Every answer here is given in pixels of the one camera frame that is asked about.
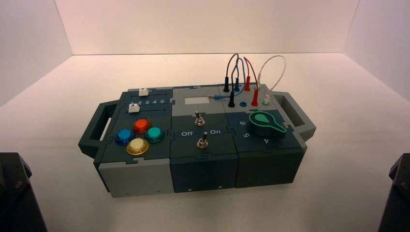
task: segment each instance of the handle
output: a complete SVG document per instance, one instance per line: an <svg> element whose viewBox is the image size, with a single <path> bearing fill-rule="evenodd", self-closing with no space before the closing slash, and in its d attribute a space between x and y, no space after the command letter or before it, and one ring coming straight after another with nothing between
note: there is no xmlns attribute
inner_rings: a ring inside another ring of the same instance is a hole
<svg viewBox="0 0 410 232"><path fill-rule="evenodd" d="M100 141L104 128L109 118L114 114L114 111L119 103L119 100L104 102L98 105L97 110L91 118L83 136L78 143L81 152L95 158L98 149L102 145Z"/></svg>
<svg viewBox="0 0 410 232"><path fill-rule="evenodd" d="M306 142L315 133L316 126L287 92L273 92L273 96L292 123L294 130Z"/></svg>

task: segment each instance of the red button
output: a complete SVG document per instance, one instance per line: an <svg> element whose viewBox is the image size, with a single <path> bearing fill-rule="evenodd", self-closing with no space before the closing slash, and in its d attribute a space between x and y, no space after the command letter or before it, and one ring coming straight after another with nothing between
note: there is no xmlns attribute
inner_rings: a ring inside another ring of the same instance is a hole
<svg viewBox="0 0 410 232"><path fill-rule="evenodd" d="M151 124L146 119L139 119L132 126L132 130L137 134L143 134L149 128L151 128Z"/></svg>

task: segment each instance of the white table surface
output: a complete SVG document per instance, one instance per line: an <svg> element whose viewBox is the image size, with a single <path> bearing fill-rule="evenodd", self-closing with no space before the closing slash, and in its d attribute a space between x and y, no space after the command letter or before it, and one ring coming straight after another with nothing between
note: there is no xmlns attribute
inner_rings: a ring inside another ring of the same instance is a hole
<svg viewBox="0 0 410 232"><path fill-rule="evenodd" d="M269 54L246 55L259 71ZM113 199L78 141L97 105L138 87L222 83L230 55L73 56L0 108L51 232L376 231L410 104L344 54L286 54L276 90L316 124L292 184ZM262 82L276 81L281 61Z"/></svg>

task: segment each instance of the blue button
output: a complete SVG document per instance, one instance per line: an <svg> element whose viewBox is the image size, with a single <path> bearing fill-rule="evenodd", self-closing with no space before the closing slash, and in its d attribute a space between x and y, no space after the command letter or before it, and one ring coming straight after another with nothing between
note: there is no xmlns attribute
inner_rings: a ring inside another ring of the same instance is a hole
<svg viewBox="0 0 410 232"><path fill-rule="evenodd" d="M121 145L127 144L134 138L134 133L130 129L122 129L116 136L116 142Z"/></svg>

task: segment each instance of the white wall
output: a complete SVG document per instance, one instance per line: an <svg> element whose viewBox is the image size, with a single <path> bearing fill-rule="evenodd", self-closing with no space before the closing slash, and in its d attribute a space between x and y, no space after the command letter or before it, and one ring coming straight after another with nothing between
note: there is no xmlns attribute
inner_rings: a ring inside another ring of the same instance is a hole
<svg viewBox="0 0 410 232"><path fill-rule="evenodd" d="M410 1L361 0L345 54L410 101Z"/></svg>
<svg viewBox="0 0 410 232"><path fill-rule="evenodd" d="M74 54L341 52L358 0L56 0Z"/></svg>
<svg viewBox="0 0 410 232"><path fill-rule="evenodd" d="M0 106L71 55L53 0L0 0Z"/></svg>

